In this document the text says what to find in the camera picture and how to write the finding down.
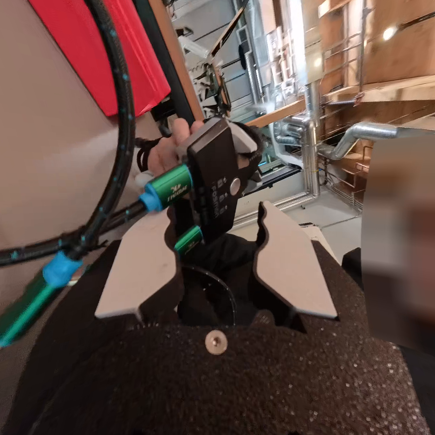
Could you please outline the silver ventilation duct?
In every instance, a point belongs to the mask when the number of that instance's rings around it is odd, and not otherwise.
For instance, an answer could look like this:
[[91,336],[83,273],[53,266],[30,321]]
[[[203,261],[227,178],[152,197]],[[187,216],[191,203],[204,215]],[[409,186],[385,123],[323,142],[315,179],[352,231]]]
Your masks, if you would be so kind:
[[320,121],[320,81],[314,81],[304,86],[304,101],[306,111],[301,116],[291,117],[290,126],[298,128],[302,135],[302,163],[305,176],[305,191],[293,197],[274,203],[275,207],[284,211],[304,206],[318,199],[320,182],[318,175],[318,151],[329,160],[343,159],[360,140],[377,141],[398,137],[399,127],[389,124],[360,122],[348,128],[337,146],[321,146],[318,141]]

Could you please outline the person's right hand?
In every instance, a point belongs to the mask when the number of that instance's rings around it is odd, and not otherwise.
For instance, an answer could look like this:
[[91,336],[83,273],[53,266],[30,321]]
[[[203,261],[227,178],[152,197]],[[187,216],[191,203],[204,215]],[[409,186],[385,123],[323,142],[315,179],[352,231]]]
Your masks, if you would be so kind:
[[172,134],[162,138],[149,153],[148,170],[154,177],[178,166],[181,162],[181,151],[186,149],[186,140],[204,125],[203,121],[195,121],[191,126],[183,118],[177,118],[172,123]]

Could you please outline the grey desk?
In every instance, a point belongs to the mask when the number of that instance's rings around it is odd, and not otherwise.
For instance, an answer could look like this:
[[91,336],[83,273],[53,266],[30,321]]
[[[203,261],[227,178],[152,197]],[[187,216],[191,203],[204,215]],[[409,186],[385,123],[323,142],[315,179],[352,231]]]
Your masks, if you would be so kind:
[[1,1],[1,250],[74,231],[115,160],[117,124],[28,1]]

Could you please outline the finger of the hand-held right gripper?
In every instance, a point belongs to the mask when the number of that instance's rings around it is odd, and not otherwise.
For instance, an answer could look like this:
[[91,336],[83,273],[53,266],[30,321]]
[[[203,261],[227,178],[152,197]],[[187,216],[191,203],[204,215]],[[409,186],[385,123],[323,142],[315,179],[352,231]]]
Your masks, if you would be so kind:
[[254,162],[258,165],[263,158],[267,139],[256,126],[230,122],[234,149],[237,154],[238,169],[243,169]]
[[242,168],[242,196],[252,193],[262,186],[261,172],[258,167]]

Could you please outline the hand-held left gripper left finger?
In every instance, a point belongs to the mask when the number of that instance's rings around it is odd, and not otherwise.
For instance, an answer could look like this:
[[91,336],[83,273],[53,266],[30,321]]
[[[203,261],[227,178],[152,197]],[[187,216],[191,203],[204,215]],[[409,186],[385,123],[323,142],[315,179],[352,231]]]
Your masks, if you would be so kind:
[[172,207],[142,217],[124,234],[95,309],[98,319],[176,321],[184,295]]

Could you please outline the black switch box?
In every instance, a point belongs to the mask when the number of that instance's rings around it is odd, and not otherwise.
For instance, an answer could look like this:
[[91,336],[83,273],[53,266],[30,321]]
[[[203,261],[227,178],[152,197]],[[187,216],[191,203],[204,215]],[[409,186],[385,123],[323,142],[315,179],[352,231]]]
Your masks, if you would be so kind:
[[187,165],[193,180],[190,194],[195,223],[210,244],[229,231],[246,182],[238,167],[230,123],[214,117],[190,136]]

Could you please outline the red plastic bin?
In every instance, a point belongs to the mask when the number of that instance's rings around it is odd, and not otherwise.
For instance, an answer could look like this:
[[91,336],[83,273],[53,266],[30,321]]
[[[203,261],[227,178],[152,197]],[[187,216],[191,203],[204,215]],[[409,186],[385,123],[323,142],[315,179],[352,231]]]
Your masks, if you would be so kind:
[[[30,0],[57,45],[106,117],[118,113],[110,63],[83,0]],[[157,106],[170,86],[131,0],[105,0],[131,80],[135,116]]]

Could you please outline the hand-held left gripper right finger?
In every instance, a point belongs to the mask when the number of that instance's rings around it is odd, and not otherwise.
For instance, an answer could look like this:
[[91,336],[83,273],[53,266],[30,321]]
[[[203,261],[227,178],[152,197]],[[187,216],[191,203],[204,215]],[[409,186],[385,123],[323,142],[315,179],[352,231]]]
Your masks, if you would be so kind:
[[253,273],[256,280],[296,313],[338,316],[312,239],[269,201],[259,203],[258,238]]

